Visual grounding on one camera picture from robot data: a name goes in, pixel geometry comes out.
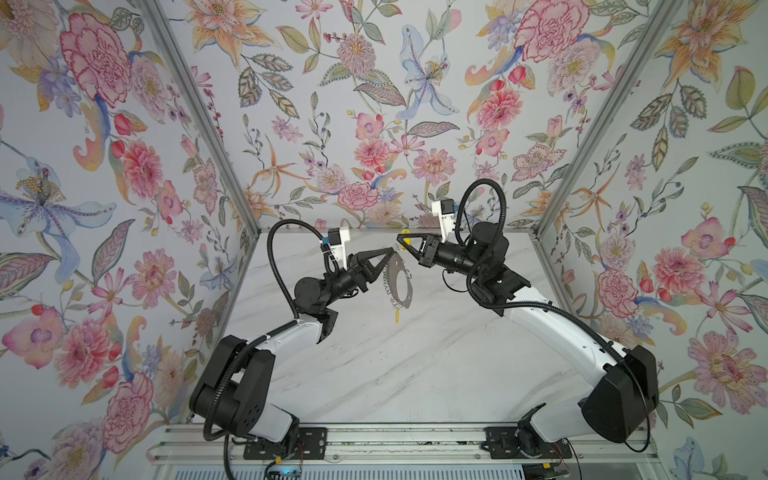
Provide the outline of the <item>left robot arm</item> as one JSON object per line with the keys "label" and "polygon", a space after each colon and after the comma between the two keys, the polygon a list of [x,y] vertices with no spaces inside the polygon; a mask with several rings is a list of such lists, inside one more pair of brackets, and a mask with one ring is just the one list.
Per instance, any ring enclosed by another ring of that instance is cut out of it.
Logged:
{"label": "left robot arm", "polygon": [[394,254],[391,247],[363,251],[333,273],[304,277],[287,295],[290,321],[252,341],[222,338],[189,400],[192,413],[204,419],[204,439],[238,437],[292,452],[300,421],[269,402],[275,367],[329,337],[338,318],[330,305],[367,292]]}

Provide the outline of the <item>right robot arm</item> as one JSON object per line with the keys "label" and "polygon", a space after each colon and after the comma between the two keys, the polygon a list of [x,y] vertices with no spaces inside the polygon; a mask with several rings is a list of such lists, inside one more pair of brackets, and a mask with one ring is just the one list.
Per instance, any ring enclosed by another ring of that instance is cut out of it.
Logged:
{"label": "right robot arm", "polygon": [[513,438],[521,454],[534,457],[548,445],[591,433],[626,443],[640,426],[649,426],[659,404],[654,355],[642,346],[613,342],[552,304],[506,265],[509,243],[495,225],[476,224],[461,244],[435,234],[401,233],[397,241],[419,265],[463,275],[480,307],[532,333],[590,386],[587,393],[545,401],[517,421]]}

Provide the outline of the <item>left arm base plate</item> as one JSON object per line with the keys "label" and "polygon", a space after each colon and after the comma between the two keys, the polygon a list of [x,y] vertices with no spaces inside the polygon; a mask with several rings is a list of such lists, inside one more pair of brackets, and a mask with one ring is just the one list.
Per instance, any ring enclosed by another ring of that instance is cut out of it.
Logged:
{"label": "left arm base plate", "polygon": [[244,447],[245,460],[272,461],[281,458],[297,460],[323,460],[328,445],[325,427],[298,427],[290,430],[280,442],[259,438],[248,440]]}

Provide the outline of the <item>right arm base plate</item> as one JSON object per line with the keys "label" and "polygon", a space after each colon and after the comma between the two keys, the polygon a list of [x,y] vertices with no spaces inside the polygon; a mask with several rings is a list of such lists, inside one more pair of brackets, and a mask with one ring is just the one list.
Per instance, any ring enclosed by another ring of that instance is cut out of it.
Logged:
{"label": "right arm base plate", "polygon": [[534,432],[517,426],[491,426],[484,429],[485,440],[480,448],[492,459],[561,460],[573,455],[568,443],[560,440],[546,443]]}

